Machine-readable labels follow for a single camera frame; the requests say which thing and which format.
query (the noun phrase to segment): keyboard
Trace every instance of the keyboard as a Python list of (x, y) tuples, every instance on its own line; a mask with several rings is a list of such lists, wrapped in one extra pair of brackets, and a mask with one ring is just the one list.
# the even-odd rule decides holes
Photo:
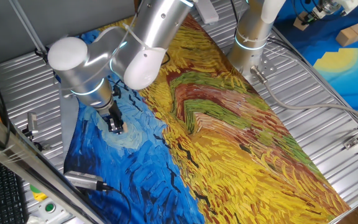
[(0, 164), (0, 224), (25, 224), (22, 179)]

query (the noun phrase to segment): swirling brushstrokes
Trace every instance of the swirling brushstrokes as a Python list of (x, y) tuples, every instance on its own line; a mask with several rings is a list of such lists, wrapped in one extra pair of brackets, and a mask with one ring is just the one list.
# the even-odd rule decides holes
[[(122, 96), (116, 98), (128, 126), (121, 135), (109, 133), (99, 114), (80, 104), (65, 171), (99, 175), (121, 190), (131, 202), (131, 223), (203, 223), (197, 202), (162, 141), (166, 124), (155, 118), (137, 92), (126, 89), (121, 88)], [(127, 222), (129, 211), (119, 194), (88, 193), (111, 223)]]

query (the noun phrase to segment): painted canvas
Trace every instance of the painted canvas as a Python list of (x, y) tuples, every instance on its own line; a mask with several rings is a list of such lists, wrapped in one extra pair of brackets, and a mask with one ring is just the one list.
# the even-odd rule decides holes
[[(124, 193), (131, 223), (328, 223), (349, 209), (192, 17), (168, 53), (142, 91), (112, 75), (128, 132), (109, 133), (80, 104), (66, 171), (99, 175)], [(127, 223), (121, 195), (88, 196), (111, 223)]]

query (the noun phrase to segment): gray wall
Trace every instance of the gray wall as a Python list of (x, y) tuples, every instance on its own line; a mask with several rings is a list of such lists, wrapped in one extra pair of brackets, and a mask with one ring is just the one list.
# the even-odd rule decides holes
[[(48, 45), (134, 14), (133, 0), (19, 0)], [(35, 49), (8, 0), (0, 0), (0, 63)]]

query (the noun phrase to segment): end effector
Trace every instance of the end effector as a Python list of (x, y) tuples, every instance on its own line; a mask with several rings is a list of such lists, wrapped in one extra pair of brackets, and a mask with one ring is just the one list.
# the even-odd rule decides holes
[(313, 9), (313, 15), (318, 19), (333, 14), (343, 7), (341, 16), (348, 15), (358, 6), (358, 0), (319, 0), (319, 3)]

